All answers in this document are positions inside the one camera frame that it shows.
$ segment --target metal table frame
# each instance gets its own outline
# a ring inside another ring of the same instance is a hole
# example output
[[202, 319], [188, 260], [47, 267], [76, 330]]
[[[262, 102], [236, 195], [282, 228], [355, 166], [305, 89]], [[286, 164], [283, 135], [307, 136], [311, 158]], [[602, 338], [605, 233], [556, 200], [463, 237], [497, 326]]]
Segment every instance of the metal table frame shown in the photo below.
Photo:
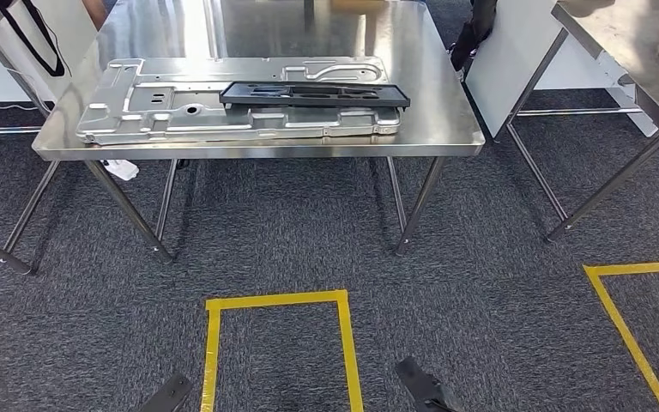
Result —
[[[591, 39], [580, 39], [584, 36], [582, 30], [572, 32], [575, 23], [569, 21], [564, 10], [560, 9], [559, 4], [555, 5], [553, 15], [562, 23], [562, 28], [559, 31], [556, 39], [552, 43], [549, 51], [541, 60], [540, 65], [535, 70], [529, 83], [527, 83], [517, 103], [511, 110], [508, 118], [504, 123], [504, 127], [509, 131], [512, 140], [517, 145], [519, 151], [524, 158], [524, 161], [529, 166], [529, 169], [534, 174], [535, 179], [544, 191], [545, 196], [552, 204], [552, 207], [559, 217], [559, 224], [547, 234], [548, 240], [557, 240], [562, 237], [567, 231], [573, 229], [577, 222], [585, 217], [592, 209], [597, 206], [603, 199], [608, 197], [613, 191], [619, 188], [630, 176], [632, 176], [647, 160], [659, 151], [659, 106], [641, 89], [636, 86], [637, 92], [637, 107], [633, 108], [584, 108], [584, 109], [555, 109], [555, 110], [522, 110], [527, 99], [534, 91], [537, 82], [541, 79], [545, 70], [554, 59], [562, 44], [568, 35], [573, 34], [583, 44], [588, 44]], [[617, 173], [615, 173], [604, 185], [602, 185], [594, 194], [587, 198], [584, 203], [574, 210], [571, 214], [565, 211], [559, 199], [554, 194], [550, 184], [547, 182], [544, 174], [536, 165], [532, 154], [527, 150], [522, 138], [514, 128], [512, 122], [515, 118], [522, 117], [542, 117], [542, 116], [577, 116], [577, 115], [591, 115], [591, 114], [615, 114], [615, 113], [639, 113], [645, 112], [648, 114], [658, 126], [658, 132], [651, 138], [650, 142], [630, 161], [627, 162]]]
[[[290, 10], [297, 10], [299, 8], [297, 9], [294, 8], [294, 6], [297, 4], [300, 4], [300, 2], [292, 2], [291, 4], [285, 3], [283, 4], [283, 6], [289, 8]], [[363, 5], [364, 7], [367, 8], [367, 10], [363, 9], [363, 11], [365, 11], [367, 14], [358, 12], [357, 19], [360, 25], [357, 27], [363, 27], [363, 29], [364, 27], [369, 27], [367, 29], [368, 35], [360, 36], [360, 39], [362, 40], [361, 43], [358, 44], [348, 43], [349, 48], [345, 46], [345, 44], [343, 43], [342, 47], [337, 46], [339, 47], [336, 48], [338, 51], [334, 51], [334, 52], [350, 53], [348, 54], [349, 56], [358, 55], [354, 53], [366, 53], [366, 52], [369, 52], [371, 53], [371, 55], [374, 55], [372, 54], [372, 48], [374, 47], [374, 45], [377, 45], [376, 36], [379, 36], [383, 41], [387, 41], [388, 42], [387, 44], [397, 43], [398, 44], [397, 47], [401, 47], [401, 46], [415, 47], [417, 43], [413, 43], [413, 41], [428, 40], [430, 38], [432, 44], [428, 45], [427, 50], [430, 50], [431, 48], [436, 48], [438, 49], [438, 54], [432, 54], [432, 57], [427, 59], [425, 66], [415, 67], [417, 71], [412, 75], [409, 74], [410, 71], [408, 69], [414, 67], [417, 64], [417, 62], [408, 59], [408, 55], [413, 55], [413, 53], [407, 53], [407, 52], [390, 53], [390, 50], [386, 50], [380, 47], [378, 48], [378, 50], [379, 52], [387, 53], [385, 57], [390, 59], [391, 63], [395, 61], [396, 73], [400, 73], [401, 75], [406, 76], [403, 78], [406, 79], [406, 82], [408, 82], [408, 84], [411, 85], [410, 86], [411, 89], [413, 87], [419, 87], [418, 85], [416, 85], [414, 81], [414, 79], [420, 78], [418, 73], [420, 74], [426, 73], [427, 75], [438, 76], [438, 67], [440, 66], [440, 64], [443, 65], [448, 64], [447, 67], [444, 66], [444, 70], [448, 70], [447, 72], [443, 72], [441, 70], [442, 74], [447, 75], [444, 76], [444, 78], [447, 78], [449, 81], [451, 81], [451, 79], [453, 81], [456, 80], [455, 77], [453, 76], [452, 69], [450, 67], [450, 62], [448, 62], [447, 55], [444, 52], [443, 44], [440, 40], [440, 37], [438, 36], [437, 32], [432, 33], [430, 30], [426, 30], [426, 25], [432, 23], [430, 22], [430, 19], [427, 18], [429, 17], [429, 14], [424, 4], [417, 2], [387, 2], [387, 3], [365, 2], [363, 3]], [[223, 27], [224, 26], [237, 27], [236, 26], [238, 24], [237, 21], [239, 20], [235, 20], [235, 19], [238, 19], [239, 13], [241, 12], [253, 13], [253, 14], [256, 14], [257, 12], [266, 12], [269, 14], [267, 17], [268, 21], [277, 21], [277, 19], [280, 17], [279, 15], [271, 14], [270, 9], [266, 9], [266, 10], [260, 9], [261, 7], [270, 8], [272, 6], [268, 3], [260, 4], [249, 1], [243, 3], [242, 2], [233, 3], [235, 9], [231, 10], [232, 13], [230, 14], [232, 16], [231, 18], [234, 19], [234, 21], [232, 21], [233, 22], [232, 26], [224, 22], [225, 16], [222, 14], [220, 6], [221, 6], [220, 0], [219, 1], [212, 0], [210, 2], [204, 3], [203, 5], [203, 7], [209, 7], [209, 9], [203, 10], [203, 12], [205, 13], [204, 17], [207, 25], [206, 28], [209, 35], [209, 42], [208, 42], [209, 50], [206, 51], [206, 55], [210, 55], [210, 57], [212, 58], [263, 56], [263, 54], [261, 54], [256, 50], [252, 50], [249, 46], [247, 46], [249, 47], [249, 49], [245, 49], [245, 50], [242, 49], [243, 50], [242, 52], [238, 52], [237, 53], [238, 56], [230, 56], [229, 55], [230, 53], [227, 52], [228, 50], [227, 36]], [[148, 13], [151, 7], [154, 6], [151, 4], [147, 4], [145, 8], [140, 10], [140, 12], [143, 14]], [[385, 16], [385, 20], [379, 20], [378, 17], [373, 14], [376, 12], [373, 10], [378, 10], [378, 9], [381, 10], [383, 13], [387, 14]], [[396, 18], [396, 15], [394, 15], [393, 13], [397, 13], [399, 15], [401, 13], [401, 11], [399, 10], [401, 9], [403, 15], [406, 15], [407, 18], [405, 20], [400, 19], [399, 22], [392, 20]], [[305, 17], [307, 17], [306, 15], [307, 12], [311, 12], [310, 9], [305, 9], [304, 11], [305, 11]], [[325, 10], [325, 11], [329, 11], [329, 12], [325, 13], [322, 16], [322, 19], [328, 19], [328, 20], [320, 21], [323, 24], [322, 25], [317, 24], [313, 26], [314, 28], [312, 30], [314, 30], [314, 32], [310, 31], [309, 33], [306, 33], [306, 35], [310, 39], [322, 38], [323, 40], [326, 40], [325, 38], [326, 36], [320, 34], [322, 34], [321, 32], [323, 30], [323, 27], [324, 28], [328, 27], [327, 25], [329, 24], [330, 21], [334, 21], [337, 24], [348, 24], [348, 21], [351, 20], [348, 19], [347, 13], [343, 12], [342, 10]], [[124, 11], [118, 10], [117, 13], [113, 12], [111, 14], [110, 18], [108, 18], [107, 20], [105, 27], [111, 27], [111, 25], [116, 25], [120, 23], [119, 27], [127, 27], [126, 30], [128, 29], [132, 30], [133, 26], [136, 28], [140, 28], [141, 25], [145, 25], [147, 24], [146, 22], [150, 22], [150, 19], [156, 18], [156, 16], [160, 16], [160, 13], [161, 13], [160, 10], [155, 10], [154, 13], [155, 16], [152, 16], [151, 14], [151, 15], [144, 15], [142, 18], [136, 18], [133, 15], [128, 16], [124, 13]], [[175, 27], [178, 30], [181, 30], [182, 27], [180, 26], [180, 24], [183, 24], [181, 22], [182, 21], [181, 19], [184, 18], [184, 15], [181, 15], [180, 13], [178, 14], [179, 14], [178, 16], [179, 18], [176, 20], [178, 21], [178, 23], [176, 24]], [[202, 22], [200, 22], [200, 20], [201, 19], [196, 18], [196, 21], [198, 21], [198, 23], [203, 24]], [[379, 30], [378, 33], [382, 35], [374, 32], [376, 24], [387, 25], [390, 24], [390, 21], [392, 21], [392, 24], [394, 25], [406, 24], [407, 27], [410, 29], [410, 31], [405, 32], [402, 30], [402, 27], [397, 27], [398, 28], [398, 30], [396, 31], [397, 33], [406, 33], [406, 35], [403, 35], [402, 37], [395, 36], [392, 32], [388, 32], [388, 31]], [[304, 25], [303, 27], [297, 26], [294, 27], [293, 29], [304, 30], [305, 28], [307, 28], [306, 25]], [[111, 36], [114, 35], [116, 34], [111, 32], [110, 30], [106, 30], [104, 35], [98, 36], [98, 40], [95, 48], [95, 54], [94, 55], [88, 54], [88, 57], [86, 59], [89, 58], [96, 59], [96, 57], [99, 56], [100, 59], [102, 60], [102, 63], [104, 63], [114, 58], [139, 57], [139, 55], [133, 53], [132, 49], [124, 50], [120, 52], [113, 50], [114, 47], [112, 47], [110, 41], [111, 41]], [[130, 33], [121, 33], [121, 35], [127, 36], [131, 41], [135, 41], [135, 42], [144, 41], [144, 38], [142, 37], [137, 38], [135, 36], [131, 36]], [[408, 40], [408, 39], [412, 39], [413, 36], [416, 38], [416, 40], [412, 40], [412, 41]], [[175, 36], [174, 38], [182, 39], [182, 37], [180, 36]], [[348, 37], [348, 39], [349, 40], [343, 40], [343, 41], [355, 42], [356, 39], [358, 39], [358, 37], [353, 35]], [[176, 44], [175, 46], [178, 47], [178, 50], [183, 50], [182, 44]], [[106, 55], [98, 54], [97, 53], [98, 50], [99, 51], [104, 50], [106, 51], [107, 54]], [[148, 54], [150, 54], [149, 51], [153, 49], [149, 49], [149, 45], [143, 45], [142, 49], [137, 47], [136, 50], [148, 50]], [[185, 54], [181, 54], [181, 53], [178, 54], [178, 57], [180, 58], [188, 58], [188, 57], [195, 58], [195, 56], [193, 55], [189, 56], [188, 53]], [[153, 52], [151, 55], [157, 58], [172, 57], [172, 56], [166, 56], [166, 52], [162, 49]], [[344, 56], [346, 54], [330, 53], [329, 55]], [[296, 57], [298, 55], [289, 54], [287, 55], [287, 57], [288, 56]], [[68, 92], [67, 94], [65, 94], [65, 96], [62, 97], [62, 100], [60, 100], [60, 102], [57, 103], [57, 109], [55, 111], [55, 115], [52, 116], [53, 118], [58, 117], [60, 115], [60, 111], [59, 111], [60, 104], [67, 101], [65, 99], [71, 99], [69, 100], [69, 102], [73, 101], [77, 103], [77, 105], [86, 104], [86, 101], [82, 97], [82, 93], [88, 95], [90, 91], [86, 89], [81, 90], [80, 88], [84, 88], [85, 84], [89, 84], [90, 82], [95, 82], [99, 78], [98, 76], [101, 75], [101, 71], [98, 71], [96, 69], [97, 67], [100, 66], [100, 63], [98, 63], [98, 61], [96, 60], [87, 61], [83, 63], [82, 64], [83, 68], [85, 67], [85, 64], [90, 64], [88, 66], [89, 72], [85, 70], [83, 71], [84, 72], [83, 74], [87, 80], [85, 82], [81, 82], [73, 90], [71, 90], [71, 92]], [[450, 83], [450, 82], [440, 83], [434, 85], [432, 88], [433, 91], [436, 92], [437, 94], [443, 93], [447, 96], [450, 96], [449, 98], [458, 97], [458, 98], [467, 99], [466, 96], [463, 94], [463, 90], [461, 89], [460, 85], [457, 85], [458, 87], [455, 87], [452, 86], [453, 84], [454, 83]], [[403, 88], [402, 82], [399, 82], [399, 86]], [[430, 109], [437, 108], [435, 106], [435, 104], [437, 104], [435, 100], [429, 102], [428, 100], [421, 99], [419, 95], [416, 95], [415, 97], [418, 97], [418, 99], [414, 100], [413, 103], [413, 108], [415, 108], [416, 110], [415, 113], [418, 112], [426, 113]], [[85, 146], [85, 144], [82, 141], [72, 140], [72, 139], [76, 139], [75, 136], [74, 137], [72, 136], [74, 133], [72, 128], [76, 127], [76, 125], [69, 123], [69, 122], [74, 122], [73, 120], [74, 116], [71, 115], [71, 112], [69, 111], [66, 112], [69, 116], [65, 115], [61, 118], [61, 120], [65, 120], [65, 123], [56, 121], [54, 122], [55, 123], [54, 125], [50, 125], [49, 122], [47, 122], [45, 128], [40, 132], [39, 136], [37, 136], [37, 139], [34, 141], [33, 148], [37, 151], [37, 153], [39, 153], [43, 158], [47, 160], [83, 161], [87, 165], [90, 172], [95, 176], [95, 178], [97, 178], [97, 180], [99, 180], [99, 182], [101, 182], [104, 188], [110, 193], [112, 198], [118, 203], [120, 209], [122, 209], [122, 211], [130, 219], [130, 221], [135, 225], [140, 235], [148, 242], [148, 244], [153, 249], [153, 251], [158, 253], [158, 257], [160, 261], [164, 263], [168, 263], [172, 259], [171, 254], [162, 244], [162, 239], [163, 239], [163, 233], [165, 231], [167, 213], [168, 210], [170, 209], [170, 202], [172, 198], [172, 191], [173, 191], [176, 172], [178, 170], [178, 165], [180, 161], [183, 159], [210, 160], [210, 159], [226, 159], [226, 158], [253, 159], [253, 158], [298, 158], [298, 157], [301, 158], [306, 158], [306, 157], [383, 158], [384, 157], [385, 161], [387, 161], [389, 168], [390, 182], [392, 183], [393, 195], [396, 202], [397, 217], [401, 229], [401, 237], [397, 241], [395, 247], [395, 253], [398, 255], [402, 255], [409, 248], [412, 236], [420, 224], [420, 217], [422, 216], [422, 213], [432, 195], [433, 190], [438, 185], [438, 182], [441, 178], [441, 174], [443, 172], [443, 166], [447, 160], [446, 156], [476, 155], [481, 150], [481, 146], [484, 143], [480, 126], [478, 125], [477, 121], [474, 118], [470, 105], [468, 105], [468, 110], [466, 111], [466, 107], [464, 107], [464, 105], [461, 104], [454, 105], [450, 110], [450, 112], [447, 113], [447, 115], [449, 116], [448, 118], [452, 118], [455, 120], [455, 123], [453, 123], [454, 128], [448, 129], [447, 131], [448, 133], [462, 133], [459, 130], [462, 128], [467, 128], [467, 130], [463, 130], [463, 134], [464, 134], [463, 137], [438, 136], [438, 134], [434, 134], [435, 130], [443, 130], [444, 125], [446, 127], [448, 126], [447, 124], [441, 124], [440, 126], [435, 126], [433, 129], [426, 129], [424, 127], [416, 126], [414, 129], [416, 130], [415, 133], [416, 134], [422, 133], [422, 135], [420, 136], [423, 136], [423, 139], [425, 140], [420, 140], [420, 139], [409, 140], [405, 138], [405, 136], [410, 136], [410, 135], [404, 134], [399, 137], [400, 139], [399, 141], [397, 141], [394, 136], [368, 136], [367, 139], [363, 137], [363, 139], [365, 140], [363, 140], [361, 143], [357, 143], [357, 142], [346, 143], [343, 142], [341, 139], [338, 139], [335, 142], [333, 142], [333, 144], [327, 144], [324, 138], [322, 138], [322, 139], [294, 139], [294, 141], [292, 140], [277, 141], [271, 144], [262, 144], [262, 145], [258, 144], [255, 146], [247, 146], [245, 145], [245, 143], [242, 142], [221, 142], [221, 144], [217, 144], [217, 142], [196, 142], [196, 143], [186, 143], [186, 144], [165, 143], [165, 146], [159, 148], [157, 147], [150, 148], [149, 146], [137, 145], [137, 144], [116, 145], [115, 147], [103, 146], [100, 148], [92, 148]], [[420, 117], [420, 119], [424, 122], [428, 121], [427, 117]], [[423, 157], [432, 158], [432, 163], [424, 179], [423, 185], [420, 188], [420, 193], [414, 202], [414, 206], [412, 210], [410, 210], [409, 213], [407, 213], [405, 208], [403, 207], [402, 194], [400, 192], [400, 184], [398, 182], [398, 175], [397, 175], [394, 158], [389, 156], [395, 156], [395, 157], [423, 156]], [[149, 224], [147, 224], [147, 222], [145, 222], [145, 219], [136, 210], [135, 206], [131, 203], [129, 198], [115, 183], [114, 179], [107, 172], [104, 165], [101, 163], [100, 159], [171, 160], [170, 166], [168, 167], [167, 170], [166, 182], [162, 193], [160, 212], [154, 230], [153, 228], [150, 227]]]
[[[401, 237], [395, 247], [395, 253], [396, 255], [401, 256], [408, 250], [408, 247], [410, 246], [410, 240], [413, 237], [415, 230], [418, 228], [420, 217], [422, 216], [423, 210], [428, 204], [428, 200], [430, 199], [433, 191], [440, 181], [444, 164], [448, 158], [433, 158], [428, 174], [426, 175], [426, 178], [423, 182], [423, 186], [420, 188], [420, 193], [415, 200], [415, 204], [410, 215], [406, 213], [402, 204], [402, 193], [400, 192], [400, 183], [397, 177], [395, 162], [393, 161], [392, 157], [387, 157], [386, 159], [388, 162], [390, 182], [392, 183], [393, 195], [395, 198], [398, 222], [400, 224], [401, 232]], [[101, 182], [107, 192], [110, 193], [110, 196], [112, 196], [115, 202], [117, 202], [120, 209], [122, 209], [125, 215], [127, 215], [132, 224], [135, 225], [135, 227], [140, 232], [140, 235], [145, 239], [146, 242], [148, 242], [152, 250], [158, 254], [159, 260], [166, 264], [170, 263], [172, 261], [172, 256], [162, 244], [162, 240], [163, 233], [165, 232], [168, 210], [170, 209], [173, 184], [175, 182], [176, 172], [178, 171], [179, 160], [171, 160], [170, 166], [168, 167], [166, 183], [163, 190], [162, 200], [160, 202], [160, 213], [158, 214], [158, 221], [155, 225], [155, 230], [151, 229], [149, 224], [145, 222], [143, 217], [140, 215], [140, 212], [137, 211], [127, 195], [125, 195], [118, 184], [115, 183], [115, 180], [100, 161], [85, 161], [85, 164], [87, 165], [89, 171], [92, 172], [92, 174], [95, 176], [95, 178]]]
[[[3, 15], [0, 12], [0, 21], [3, 19]], [[31, 85], [27, 79], [18, 71], [15, 70], [15, 66], [11, 63], [9, 58], [3, 53], [3, 50], [0, 48], [0, 62], [3, 64], [3, 67], [9, 70], [9, 73], [14, 78], [16, 83], [21, 87], [21, 89], [26, 93], [28, 98], [36, 105], [39, 109], [39, 112], [47, 118], [49, 112], [42, 106], [42, 102], [39, 101], [39, 95], [35, 90], [32, 89]], [[0, 128], [0, 134], [11, 134], [11, 133], [34, 133], [39, 131], [39, 127], [2, 127]], [[49, 163], [49, 166], [46, 168], [44, 175], [42, 176], [39, 184], [34, 190], [32, 196], [29, 198], [26, 208], [21, 212], [19, 220], [14, 226], [14, 230], [11, 232], [11, 235], [6, 241], [6, 244], [3, 248], [0, 248], [0, 262], [7, 264], [13, 270], [21, 274], [29, 274], [33, 272], [33, 267], [29, 264], [24, 263], [18, 257], [13, 255], [13, 251], [16, 248], [16, 245], [21, 238], [21, 235], [24, 233], [24, 229], [32, 218], [33, 212], [36, 210], [39, 201], [44, 195], [46, 187], [51, 182], [51, 179], [54, 177], [54, 173], [57, 171], [59, 166], [59, 161], [52, 161]]]

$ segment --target white cable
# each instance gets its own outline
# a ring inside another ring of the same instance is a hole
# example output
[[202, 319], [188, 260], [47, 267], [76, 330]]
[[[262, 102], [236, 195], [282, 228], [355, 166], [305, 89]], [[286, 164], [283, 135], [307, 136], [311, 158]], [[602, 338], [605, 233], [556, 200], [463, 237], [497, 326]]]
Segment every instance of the white cable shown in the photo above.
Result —
[[19, 105], [0, 106], [0, 110], [7, 110], [7, 109], [22, 109], [24, 111], [29, 111], [29, 110], [37, 110], [38, 107], [24, 107]]
[[[31, 77], [30, 75], [28, 75], [28, 74], [26, 74], [26, 73], [20, 72], [19, 70], [9, 69], [8, 67], [4, 67], [4, 68], [5, 68], [7, 71], [11, 71], [11, 72], [14, 72], [14, 73], [18, 73], [18, 74], [24, 76], [24, 77], [25, 77], [25, 80], [27, 81], [27, 83], [29, 83], [29, 86], [32, 87], [32, 90], [33, 90], [34, 93], [36, 94], [36, 100], [39, 101], [39, 105], [40, 105], [44, 110], [46, 110], [47, 112], [51, 112], [51, 110], [50, 110], [49, 107], [46, 105], [46, 103], [41, 99], [41, 96], [39, 96], [39, 90], [36, 88], [36, 86], [34, 85], [34, 83], [32, 83], [32, 81], [36, 82], [36, 81], [34, 80], [33, 77]], [[38, 107], [23, 107], [23, 106], [19, 106], [19, 105], [0, 106], [0, 110], [13, 109], [13, 108], [22, 109], [22, 110], [24, 110], [24, 111], [31, 111], [31, 110], [37, 110], [37, 109], [38, 109]]]

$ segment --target yellow tape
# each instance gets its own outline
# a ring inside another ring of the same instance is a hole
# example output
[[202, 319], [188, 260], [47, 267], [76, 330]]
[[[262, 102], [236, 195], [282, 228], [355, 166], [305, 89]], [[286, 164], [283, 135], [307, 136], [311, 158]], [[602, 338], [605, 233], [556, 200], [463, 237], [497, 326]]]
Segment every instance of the yellow tape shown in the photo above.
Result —
[[[648, 363], [648, 360], [645, 359], [645, 355], [643, 355], [643, 351], [640, 350], [640, 347], [638, 346], [638, 343], [635, 341], [635, 338], [632, 336], [630, 329], [628, 329], [625, 320], [623, 320], [623, 317], [620, 316], [620, 312], [618, 311], [618, 308], [613, 303], [613, 300], [610, 298], [610, 294], [608, 294], [608, 291], [605, 289], [605, 285], [603, 285], [602, 281], [600, 280], [600, 275], [596, 274], [594, 270], [590, 270], [590, 269], [600, 269], [600, 267], [590, 268], [588, 266], [585, 266], [584, 270], [585, 273], [587, 273], [587, 277], [589, 278], [590, 283], [592, 283], [592, 287], [595, 288], [597, 295], [600, 297], [600, 301], [602, 302], [602, 305], [605, 306], [605, 310], [608, 311], [608, 315], [613, 320], [613, 323], [615, 324], [615, 327], [618, 329], [618, 332], [620, 332], [620, 335], [623, 338], [623, 342], [625, 342], [625, 345], [627, 346], [627, 350], [630, 351], [633, 360], [638, 365], [640, 372], [643, 373], [643, 377], [648, 382], [648, 386], [653, 391], [653, 395], [656, 396], [656, 399], [658, 399], [659, 402], [658, 377], [653, 372], [653, 368], [650, 367], [650, 363]], [[643, 273], [650, 273], [650, 270], [646, 268], [645, 272]], [[618, 273], [612, 273], [612, 272], [606, 273], [606, 275], [617, 275], [617, 274]]]
[[323, 302], [337, 303], [337, 314], [340, 319], [340, 335], [342, 337], [342, 354], [345, 360], [345, 373], [348, 380], [350, 412], [363, 412], [360, 374], [358, 373], [357, 356], [354, 350], [347, 290], [328, 290], [300, 294], [268, 294], [263, 296], [206, 300], [206, 309], [209, 311], [209, 333], [206, 341], [206, 368], [203, 375], [201, 412], [213, 412], [214, 410], [216, 376], [218, 373], [218, 342], [219, 335], [221, 334], [221, 310]]
[[347, 291], [337, 300], [337, 314], [340, 318], [340, 335], [342, 336], [342, 354], [345, 357], [345, 374], [348, 377], [348, 395], [350, 411], [362, 412], [362, 393], [360, 391], [360, 373], [357, 368], [357, 354], [354, 351], [352, 321]]
[[634, 275], [659, 272], [659, 262], [649, 264], [611, 264], [609, 266], [584, 266], [588, 274], [595, 276]]
[[245, 296], [241, 298], [211, 299], [206, 301], [206, 309], [209, 309], [209, 305], [218, 305], [221, 309], [243, 309], [260, 306], [336, 302], [342, 292], [343, 291], [341, 290], [328, 290], [324, 292], [307, 292], [302, 294], [267, 294], [261, 296]]
[[216, 375], [218, 374], [218, 342], [221, 334], [221, 309], [209, 308], [209, 333], [206, 338], [206, 369], [203, 372], [203, 398], [201, 412], [212, 412], [215, 401]]

